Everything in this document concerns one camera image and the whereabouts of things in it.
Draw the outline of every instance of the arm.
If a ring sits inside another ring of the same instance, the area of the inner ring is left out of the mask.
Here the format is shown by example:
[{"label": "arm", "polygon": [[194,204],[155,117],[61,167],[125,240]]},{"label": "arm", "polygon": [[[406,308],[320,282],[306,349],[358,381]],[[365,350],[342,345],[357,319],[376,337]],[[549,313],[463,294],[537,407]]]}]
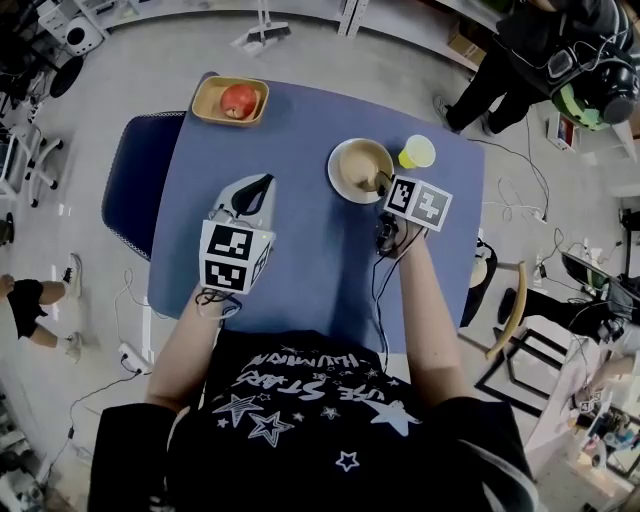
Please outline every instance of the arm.
[{"label": "arm", "polygon": [[[180,412],[189,405],[189,399],[207,375],[219,322],[198,314],[195,298],[200,291],[200,285],[196,286],[158,356],[147,389],[147,403]],[[206,308],[207,315],[222,314],[221,302]]]},{"label": "arm", "polygon": [[[407,240],[417,231],[411,225]],[[421,235],[400,260],[400,283],[409,371],[420,396],[431,407],[449,398],[473,396],[463,375],[456,331]]]}]

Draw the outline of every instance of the black pants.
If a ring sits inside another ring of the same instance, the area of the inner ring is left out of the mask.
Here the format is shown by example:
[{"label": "black pants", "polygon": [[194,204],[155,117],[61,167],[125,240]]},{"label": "black pants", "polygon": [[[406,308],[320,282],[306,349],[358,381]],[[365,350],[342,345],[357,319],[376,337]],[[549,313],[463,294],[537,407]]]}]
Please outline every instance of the black pants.
[{"label": "black pants", "polygon": [[578,336],[588,336],[596,343],[600,342],[598,328],[602,321],[614,318],[605,301],[560,302],[529,288],[523,317],[534,315],[543,316]]},{"label": "black pants", "polygon": [[498,43],[493,43],[473,82],[458,103],[449,108],[449,125],[455,131],[463,130],[489,110],[491,104],[503,94],[506,96],[498,110],[489,115],[489,128],[493,133],[500,133],[521,121],[531,105],[547,99],[513,68],[507,51]]}]

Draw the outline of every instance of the wooden tray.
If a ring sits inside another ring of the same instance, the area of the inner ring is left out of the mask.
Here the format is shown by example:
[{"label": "wooden tray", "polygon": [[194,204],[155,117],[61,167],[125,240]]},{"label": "wooden tray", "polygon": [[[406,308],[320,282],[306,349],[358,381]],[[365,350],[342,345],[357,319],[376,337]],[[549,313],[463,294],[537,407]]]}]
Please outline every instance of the wooden tray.
[{"label": "wooden tray", "polygon": [[[256,108],[245,119],[231,119],[220,110],[220,97],[227,87],[234,84],[247,84],[256,91]],[[259,80],[229,76],[210,76],[200,84],[191,110],[208,123],[228,124],[231,126],[254,126],[262,119],[269,99],[269,86]]]}]

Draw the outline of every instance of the cardboard box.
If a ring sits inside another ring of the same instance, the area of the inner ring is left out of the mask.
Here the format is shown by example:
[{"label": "cardboard box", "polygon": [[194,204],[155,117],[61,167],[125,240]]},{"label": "cardboard box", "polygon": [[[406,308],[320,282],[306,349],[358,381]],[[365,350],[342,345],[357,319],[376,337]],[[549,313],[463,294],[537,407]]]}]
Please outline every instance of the cardboard box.
[{"label": "cardboard box", "polygon": [[460,23],[453,27],[449,38],[449,48],[479,66],[487,52],[467,37],[465,28]]}]

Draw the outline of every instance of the black shorts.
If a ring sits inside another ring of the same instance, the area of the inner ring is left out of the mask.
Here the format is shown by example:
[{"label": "black shorts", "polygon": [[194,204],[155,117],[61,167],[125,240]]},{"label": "black shorts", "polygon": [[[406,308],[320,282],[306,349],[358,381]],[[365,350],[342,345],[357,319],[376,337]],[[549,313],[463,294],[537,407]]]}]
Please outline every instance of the black shorts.
[{"label": "black shorts", "polygon": [[13,291],[7,295],[16,320],[18,338],[30,338],[38,325],[36,319],[47,316],[40,307],[40,295],[42,283],[34,279],[16,281]]}]

